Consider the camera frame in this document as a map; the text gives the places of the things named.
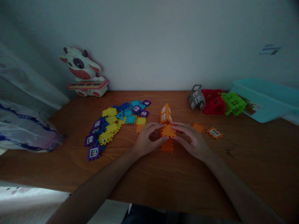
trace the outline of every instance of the gray toy house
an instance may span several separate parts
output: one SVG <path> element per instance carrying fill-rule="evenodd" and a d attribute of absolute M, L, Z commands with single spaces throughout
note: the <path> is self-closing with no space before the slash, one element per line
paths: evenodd
<path fill-rule="evenodd" d="M 192 110 L 194 110 L 196 106 L 198 106 L 200 110 L 203 110 L 206 105 L 205 97 L 200 91 L 201 87 L 202 85 L 195 84 L 188 95 L 188 100 Z"/>

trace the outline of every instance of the cow eye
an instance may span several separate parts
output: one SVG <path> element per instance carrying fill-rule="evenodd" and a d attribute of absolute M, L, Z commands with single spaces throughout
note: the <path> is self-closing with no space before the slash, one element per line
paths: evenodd
<path fill-rule="evenodd" d="M 79 59 L 79 58 L 74 58 L 74 59 L 73 59 L 73 62 L 74 62 L 74 65 L 75 65 L 77 68 L 80 68 L 80 69 L 83 69 L 83 68 L 84 68 L 84 63 L 83 63 L 83 61 L 81 61 L 81 59 Z"/>

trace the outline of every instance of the red building block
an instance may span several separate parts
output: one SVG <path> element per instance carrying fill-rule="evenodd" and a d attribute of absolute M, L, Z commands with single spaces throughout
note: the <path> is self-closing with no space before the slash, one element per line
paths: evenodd
<path fill-rule="evenodd" d="M 206 100 L 206 106 L 202 110 L 205 114 L 224 114 L 225 102 L 221 97 L 222 90 L 202 90 Z"/>

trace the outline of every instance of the purple building block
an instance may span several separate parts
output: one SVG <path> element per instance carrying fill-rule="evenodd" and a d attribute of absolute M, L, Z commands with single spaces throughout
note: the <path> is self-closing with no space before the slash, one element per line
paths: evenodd
<path fill-rule="evenodd" d="M 143 101 L 143 103 L 142 103 L 143 105 L 145 105 L 145 106 L 149 106 L 150 104 L 151 104 L 151 102 L 150 101 L 148 101 L 148 100 L 145 100 L 145 101 Z"/>
<path fill-rule="evenodd" d="M 133 107 L 132 111 L 134 114 L 139 114 L 139 112 L 141 111 L 141 107 L 136 105 Z"/>
<path fill-rule="evenodd" d="M 148 115 L 149 115 L 149 112 L 146 111 L 146 110 L 142 110 L 142 111 L 140 111 L 140 113 L 139 113 L 139 116 L 140 116 L 140 117 L 147 117 Z"/>
<path fill-rule="evenodd" d="M 95 134 L 90 134 L 89 136 L 86 137 L 85 139 L 85 147 L 91 146 L 94 144 L 94 141 L 96 140 Z"/>
<path fill-rule="evenodd" d="M 97 129 L 102 125 L 102 119 L 99 119 L 98 121 L 96 121 L 93 125 L 93 129 Z"/>
<path fill-rule="evenodd" d="M 88 161 L 97 159 L 98 157 L 100 157 L 100 151 L 101 151 L 101 147 L 97 146 L 97 147 L 91 147 L 90 149 L 88 149 Z"/>

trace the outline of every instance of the cow ear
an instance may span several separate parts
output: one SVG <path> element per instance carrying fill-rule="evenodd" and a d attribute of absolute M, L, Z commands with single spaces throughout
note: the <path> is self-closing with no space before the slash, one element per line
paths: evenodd
<path fill-rule="evenodd" d="M 94 63 L 92 60 L 90 60 L 88 62 L 89 66 L 91 67 L 92 70 L 94 70 L 95 72 L 100 72 L 102 71 L 102 68 L 97 64 L 97 63 Z"/>
<path fill-rule="evenodd" d="M 93 67 L 93 66 L 91 66 L 91 65 L 89 65 L 89 66 L 90 66 L 91 69 L 94 70 L 95 72 L 99 72 L 99 71 L 100 71 L 98 68 L 95 68 L 95 67 Z"/>
<path fill-rule="evenodd" d="M 64 56 L 60 56 L 60 60 L 62 60 L 64 63 L 67 63 L 67 62 L 68 62 L 68 59 L 65 58 Z"/>

